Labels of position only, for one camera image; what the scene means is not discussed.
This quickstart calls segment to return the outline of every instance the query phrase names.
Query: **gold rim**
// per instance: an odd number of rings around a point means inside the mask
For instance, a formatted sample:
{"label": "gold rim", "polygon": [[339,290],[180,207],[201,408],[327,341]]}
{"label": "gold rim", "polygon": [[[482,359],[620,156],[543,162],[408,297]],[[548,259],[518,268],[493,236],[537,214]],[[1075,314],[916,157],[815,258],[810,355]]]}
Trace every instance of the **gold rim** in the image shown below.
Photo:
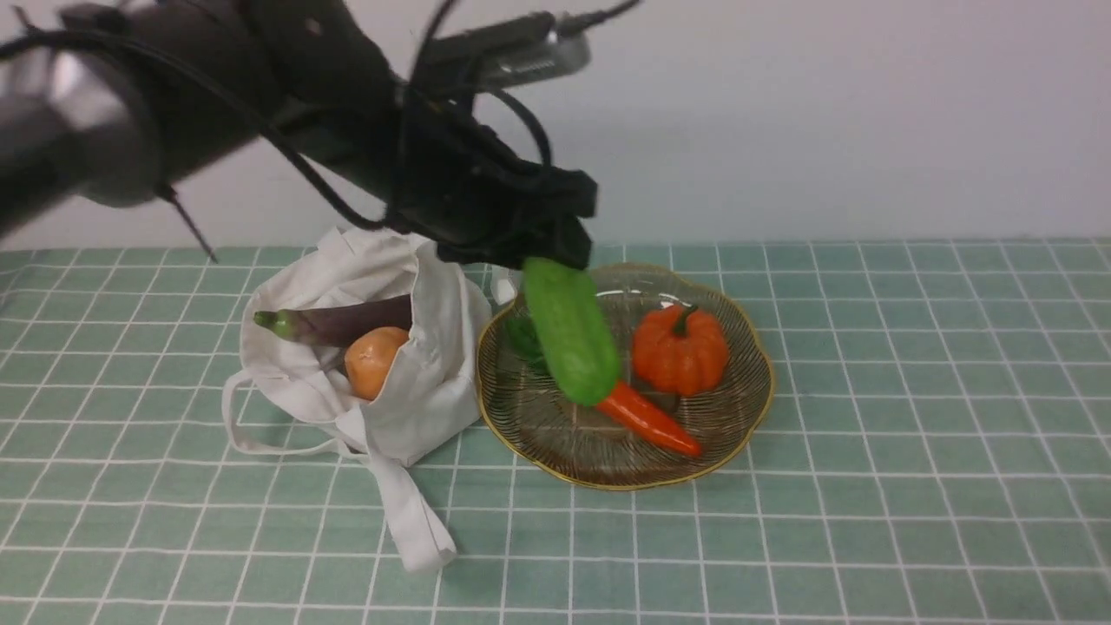
{"label": "gold rim", "polygon": [[[590,271],[593,272],[593,271],[601,270],[601,269],[614,269],[614,268],[637,269],[638,266],[645,268],[645,269],[651,269],[653,271],[659,271],[659,270],[662,269],[662,270],[669,272],[672,276],[674,276],[674,279],[677,279],[678,281],[684,283],[688,286],[692,286],[692,288],[694,288],[697,290],[702,290],[702,291],[705,291],[705,292],[712,293],[712,294],[724,294],[722,291],[714,290],[714,289],[712,289],[712,288],[710,288],[710,286],[708,286],[705,284],[688,280],[687,278],[682,276],[682,274],[677,273],[675,271],[672,271],[671,269],[668,269],[668,268],[659,265],[659,264],[651,264],[651,263],[644,263],[644,262],[614,262],[614,263],[604,264],[604,265],[601,265],[601,266],[595,266],[595,268],[591,269]],[[775,376],[775,367],[772,364],[771,357],[768,355],[768,351],[763,346],[763,341],[760,339],[760,333],[757,332],[755,326],[752,324],[752,319],[749,317],[749,314],[744,310],[744,306],[742,306],[740,303],[738,303],[734,299],[732,299],[729,295],[725,295],[725,299],[729,301],[730,305],[732,305],[733,308],[737,309],[737,311],[741,315],[741,319],[744,321],[745,326],[748,326],[748,330],[749,330],[749,332],[752,335],[752,340],[753,340],[753,343],[754,343],[755,351],[760,355],[760,357],[763,361],[764,365],[768,367],[768,377],[769,377],[770,384],[769,384],[769,389],[768,389],[768,400],[764,402],[764,405],[760,410],[760,414],[757,416],[755,421],[752,423],[752,426],[748,430],[748,432],[745,432],[744,436],[737,444],[737,447],[734,447],[731,452],[729,452],[728,454],[725,454],[718,463],[715,463],[713,465],[710,465],[709,467],[699,470],[699,471],[697,471],[694,473],[691,473],[690,475],[687,475],[687,476],[671,478],[671,480],[663,480],[663,481],[658,481],[658,482],[647,482],[647,483],[643,483],[643,484],[630,484],[630,485],[598,484],[595,482],[585,482],[585,481],[582,481],[582,480],[578,480],[578,478],[571,477],[571,476],[565,475],[565,474],[561,473],[560,471],[558,471],[558,470],[549,466],[544,462],[542,462],[540,460],[537,460],[537,458],[530,456],[529,454],[526,454],[517,445],[513,445],[508,438],[506,438],[506,436],[501,433],[501,431],[496,426],[493,420],[491,419],[489,412],[487,411],[487,405],[486,405],[486,402],[483,401],[483,397],[484,397],[483,391],[484,391],[484,387],[486,387],[486,382],[483,380],[483,376],[477,375],[474,377],[476,377],[476,381],[477,381],[476,386],[477,386],[477,394],[478,394],[478,399],[479,399],[479,413],[482,416],[482,422],[486,423],[487,429],[490,432],[492,432],[496,437],[498,437],[498,441],[500,441],[502,443],[502,445],[504,445],[506,447],[509,447],[509,450],[511,450],[514,454],[517,454],[518,456],[520,456],[520,457],[524,458],[526,461],[532,463],[533,465],[540,467],[542,471],[544,471],[549,475],[552,475],[552,476],[554,476],[554,477],[557,477],[557,478],[559,478],[559,480],[561,480],[563,482],[567,482],[569,484],[574,484],[574,485],[578,485],[578,486],[585,486],[585,487],[593,488],[593,490],[597,490],[597,491],[629,492],[629,491],[643,491],[643,490],[647,490],[647,488],[657,488],[657,487],[660,487],[660,486],[672,486],[672,485],[675,485],[675,484],[683,484],[685,482],[691,482],[693,480],[698,480],[700,477],[703,477],[705,475],[709,475],[709,474],[718,471],[722,466],[729,464],[730,461],[732,461],[733,458],[735,458],[737,455],[740,454],[748,446],[749,442],[752,438],[752,435],[755,434],[757,429],[759,429],[760,425],[763,424],[764,420],[768,417],[768,412],[771,410],[772,402],[774,401],[775,393],[778,391],[778,379]],[[496,329],[498,326],[498,324],[501,322],[501,320],[503,317],[506,317],[507,315],[510,314],[510,312],[512,311],[513,306],[514,306],[514,304],[510,303],[509,305],[506,305],[504,308],[502,308],[500,311],[498,311],[498,314],[496,314],[490,320],[490,322],[486,325],[486,327],[482,329],[482,332],[479,335],[479,343],[478,343],[479,346],[481,346],[487,341],[487,336],[489,335],[489,333],[493,329]]]}

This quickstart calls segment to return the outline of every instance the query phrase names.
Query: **plate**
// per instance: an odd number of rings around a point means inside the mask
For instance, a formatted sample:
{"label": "plate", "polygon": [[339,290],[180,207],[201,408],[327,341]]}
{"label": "plate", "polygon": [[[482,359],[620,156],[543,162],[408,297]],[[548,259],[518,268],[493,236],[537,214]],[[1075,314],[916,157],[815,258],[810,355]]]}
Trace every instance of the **plate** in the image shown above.
{"label": "plate", "polygon": [[[678,484],[721,467],[748,445],[775,395],[771,360],[740,304],[722,292],[652,264],[619,263],[591,270],[625,382],[678,421],[702,445],[691,458],[644,442],[598,411],[570,403],[556,382],[511,349],[506,322],[527,316],[524,295],[501,310],[478,349],[479,407],[510,450],[567,482],[603,491]],[[650,310],[698,304],[718,319],[730,359],[717,389],[679,397],[653,391],[632,374],[632,335]]]}

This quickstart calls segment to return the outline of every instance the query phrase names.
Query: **pumpkin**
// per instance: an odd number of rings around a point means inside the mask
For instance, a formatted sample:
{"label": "pumpkin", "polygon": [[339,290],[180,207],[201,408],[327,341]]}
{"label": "pumpkin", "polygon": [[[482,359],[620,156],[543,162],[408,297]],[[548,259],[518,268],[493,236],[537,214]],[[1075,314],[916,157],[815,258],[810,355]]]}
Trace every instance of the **pumpkin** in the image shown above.
{"label": "pumpkin", "polygon": [[698,305],[652,310],[633,333],[633,372],[661,393],[689,397],[710,391],[728,362],[721,325]]}

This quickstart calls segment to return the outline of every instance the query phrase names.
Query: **eggplant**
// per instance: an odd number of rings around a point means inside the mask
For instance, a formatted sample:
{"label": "eggplant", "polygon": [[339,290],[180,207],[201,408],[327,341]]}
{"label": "eggplant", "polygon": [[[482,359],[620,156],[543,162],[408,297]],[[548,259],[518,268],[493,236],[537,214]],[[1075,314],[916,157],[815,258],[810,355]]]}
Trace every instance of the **eggplant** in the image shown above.
{"label": "eggplant", "polygon": [[378,329],[409,332],[413,325],[412,300],[402,294],[336,308],[260,310],[254,314],[254,323],[284,341],[347,350]]}

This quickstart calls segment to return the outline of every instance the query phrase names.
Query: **white wall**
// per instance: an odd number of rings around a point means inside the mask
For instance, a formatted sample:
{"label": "white wall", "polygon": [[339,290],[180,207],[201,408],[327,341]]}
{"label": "white wall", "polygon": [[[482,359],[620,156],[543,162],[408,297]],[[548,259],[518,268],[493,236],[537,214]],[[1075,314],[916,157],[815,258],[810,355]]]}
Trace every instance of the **white wall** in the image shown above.
{"label": "white wall", "polygon": [[[612,1],[466,0],[449,30]],[[433,1],[350,4],[407,73]],[[1111,0],[647,0],[594,31],[587,72],[519,95],[601,183],[599,239],[1109,234],[1109,33]],[[338,222],[267,144],[180,190],[218,244]],[[189,240],[168,208],[74,201],[4,244]]]}

